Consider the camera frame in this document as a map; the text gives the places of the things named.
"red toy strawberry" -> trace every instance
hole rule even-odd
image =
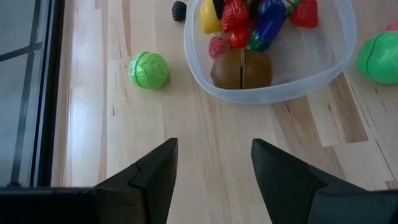
[[[226,0],[223,9],[223,30],[225,33],[245,26],[249,22],[249,5],[241,0]]]
[[[294,7],[289,15],[293,25],[299,27],[316,28],[318,26],[318,3],[317,0],[301,0],[291,3]]]

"yellow toy pepper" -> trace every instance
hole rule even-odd
[[[204,0],[200,6],[201,31],[205,34],[219,32],[223,26],[217,19],[213,0]]]

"brown toy kiwi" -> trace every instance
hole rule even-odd
[[[233,49],[214,61],[210,75],[214,86],[227,90],[267,87],[272,82],[272,62],[264,53],[245,50],[244,73],[241,75],[241,49]]]

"toy kiwi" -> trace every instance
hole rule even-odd
[[[386,31],[370,38],[358,52],[358,70],[368,79],[398,83],[398,31]]]
[[[227,90],[262,88],[272,82],[271,58],[255,50],[245,50],[244,70],[241,75],[241,49],[220,55],[211,69],[214,86]]]

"plastic container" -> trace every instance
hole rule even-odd
[[[213,59],[208,44],[214,36],[201,32],[199,8],[191,1],[185,21],[184,45],[188,65],[208,93],[237,103],[276,103],[310,93],[339,75],[353,55],[356,23],[349,0],[318,0],[319,26],[307,29],[286,20],[267,51],[274,67],[272,86],[248,90],[224,90],[210,77]]]

